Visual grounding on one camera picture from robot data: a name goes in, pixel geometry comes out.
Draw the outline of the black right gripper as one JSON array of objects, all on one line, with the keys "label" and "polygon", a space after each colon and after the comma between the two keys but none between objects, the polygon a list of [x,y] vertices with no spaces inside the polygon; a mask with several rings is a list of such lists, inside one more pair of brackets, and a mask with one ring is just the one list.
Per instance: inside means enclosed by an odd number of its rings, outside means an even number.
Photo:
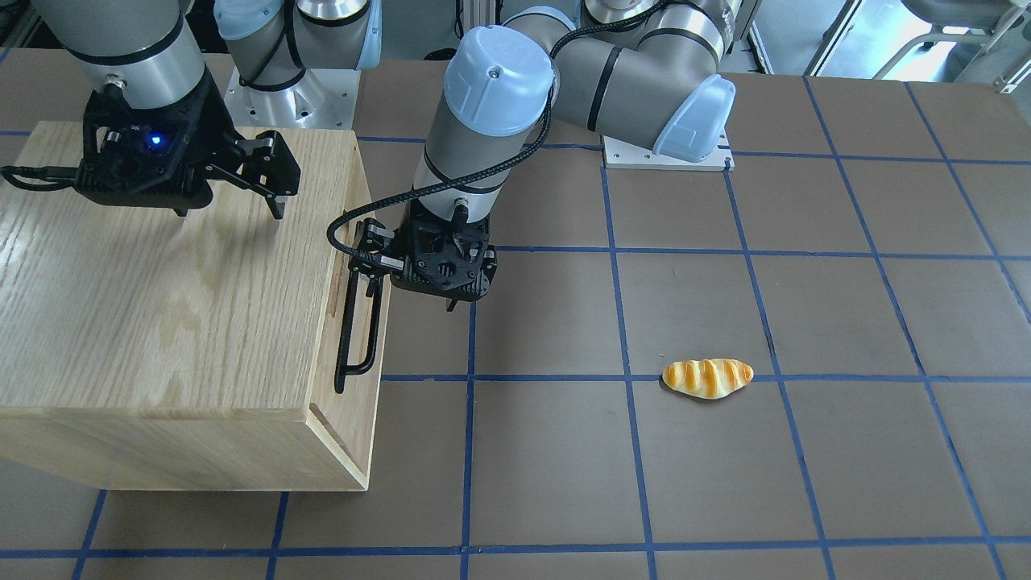
[{"label": "black right gripper", "polygon": [[276,130],[244,139],[217,81],[202,77],[177,102],[130,109],[122,90],[89,95],[82,159],[73,187],[99,205],[165,208],[184,216],[213,201],[209,180],[228,181],[265,200],[282,220],[300,187],[301,169]]}]

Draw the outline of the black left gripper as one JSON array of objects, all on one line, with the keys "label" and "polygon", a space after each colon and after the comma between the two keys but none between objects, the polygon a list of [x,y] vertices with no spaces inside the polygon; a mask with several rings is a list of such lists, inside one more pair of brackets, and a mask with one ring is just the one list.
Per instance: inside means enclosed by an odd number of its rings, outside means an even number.
[{"label": "black left gripper", "polygon": [[419,201],[406,205],[396,241],[383,223],[360,221],[354,249],[369,257],[350,257],[347,294],[356,295],[358,279],[365,276],[365,297],[379,297],[391,275],[397,288],[445,298],[448,311],[458,301],[478,301],[490,292],[497,271],[490,234],[490,217],[463,224],[443,220]]}]

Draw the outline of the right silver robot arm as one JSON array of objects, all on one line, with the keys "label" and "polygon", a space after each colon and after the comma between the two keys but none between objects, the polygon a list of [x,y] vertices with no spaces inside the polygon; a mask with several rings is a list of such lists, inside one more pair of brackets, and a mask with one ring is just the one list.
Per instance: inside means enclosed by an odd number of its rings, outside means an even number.
[{"label": "right silver robot arm", "polygon": [[72,168],[5,166],[11,186],[72,189],[119,208],[185,216],[213,202],[211,181],[254,192],[275,220],[300,190],[284,127],[328,124],[331,98],[313,70],[364,70],[383,59],[379,1],[217,1],[217,32],[248,110],[244,137],[222,99],[180,1],[34,1],[92,93],[82,156]]}]

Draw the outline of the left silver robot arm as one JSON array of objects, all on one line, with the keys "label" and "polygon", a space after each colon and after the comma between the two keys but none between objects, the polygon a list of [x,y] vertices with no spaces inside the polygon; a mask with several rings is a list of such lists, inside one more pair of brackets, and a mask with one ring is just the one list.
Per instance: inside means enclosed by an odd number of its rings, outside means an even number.
[{"label": "left silver robot arm", "polygon": [[511,169],[540,147],[556,120],[697,163],[717,147],[735,99],[718,74],[734,41],[738,1],[585,1],[583,21],[534,6],[466,33],[405,193],[351,210],[404,203],[398,229],[366,219],[347,247],[347,300],[365,276],[438,295],[485,296],[497,267],[490,213]]}]

